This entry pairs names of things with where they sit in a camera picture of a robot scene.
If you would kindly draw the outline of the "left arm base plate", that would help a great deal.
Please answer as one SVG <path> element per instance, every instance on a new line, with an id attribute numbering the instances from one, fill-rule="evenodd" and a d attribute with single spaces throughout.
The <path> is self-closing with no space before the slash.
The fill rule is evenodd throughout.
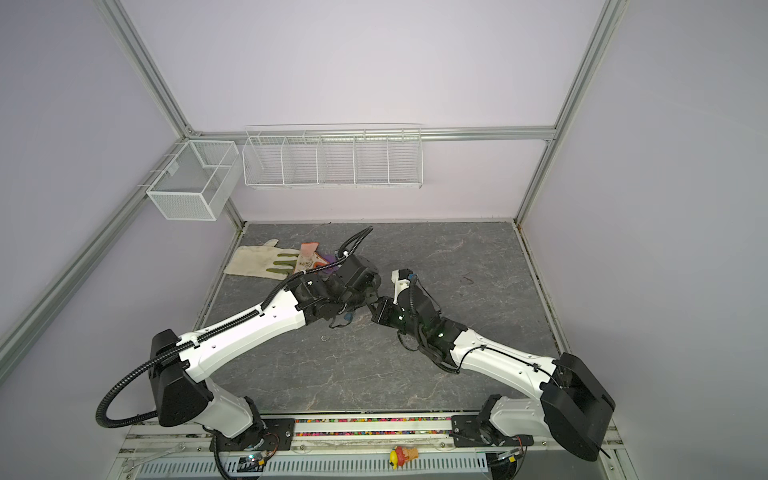
<path id="1" fill-rule="evenodd" d="M 291 417 L 267 418 L 246 429 L 243 433 L 227 438 L 215 433 L 209 450 L 214 451 L 217 442 L 220 452 L 237 451 L 284 451 L 291 448 L 296 420 Z"/>

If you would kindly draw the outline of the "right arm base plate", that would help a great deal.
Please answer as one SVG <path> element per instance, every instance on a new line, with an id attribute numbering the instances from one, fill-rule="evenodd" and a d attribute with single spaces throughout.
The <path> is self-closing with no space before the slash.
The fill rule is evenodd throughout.
<path id="1" fill-rule="evenodd" d="M 534 445 L 531 435 L 503 434 L 487 420 L 477 415 L 453 415 L 449 435 L 459 448 L 469 447 L 530 447 Z"/>

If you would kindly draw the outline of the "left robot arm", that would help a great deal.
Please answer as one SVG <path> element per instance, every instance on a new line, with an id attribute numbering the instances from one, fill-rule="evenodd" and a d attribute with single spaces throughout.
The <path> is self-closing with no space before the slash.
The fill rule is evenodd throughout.
<path id="1" fill-rule="evenodd" d="M 356 254 L 372 230 L 367 227 L 345 240 L 333 262 L 280 281 L 253 307 L 181 336 L 172 330 L 156 335 L 149 360 L 119 380 L 99 402 L 96 423 L 116 429 L 150 419 L 165 427 L 192 422 L 227 439 L 257 439 L 266 427 L 254 401 L 217 385 L 212 375 L 281 334 L 318 320 L 350 318 L 354 311 L 375 303 L 380 276 Z M 112 402 L 143 374 L 150 379 L 154 410 L 127 418 L 109 417 Z"/>

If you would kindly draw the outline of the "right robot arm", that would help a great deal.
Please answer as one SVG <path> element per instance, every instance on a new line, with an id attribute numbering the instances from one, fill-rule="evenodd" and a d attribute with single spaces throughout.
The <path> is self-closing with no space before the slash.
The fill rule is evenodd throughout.
<path id="1" fill-rule="evenodd" d="M 481 439 L 499 443 L 530 427 L 582 460 L 598 459 L 616 403 L 581 358 L 526 353 L 448 319 L 410 269 L 393 271 L 391 281 L 394 294 L 380 298 L 375 323 L 412 338 L 416 351 L 447 373 L 479 373 L 533 401 L 525 418 L 509 398 L 490 396 L 476 418 Z"/>

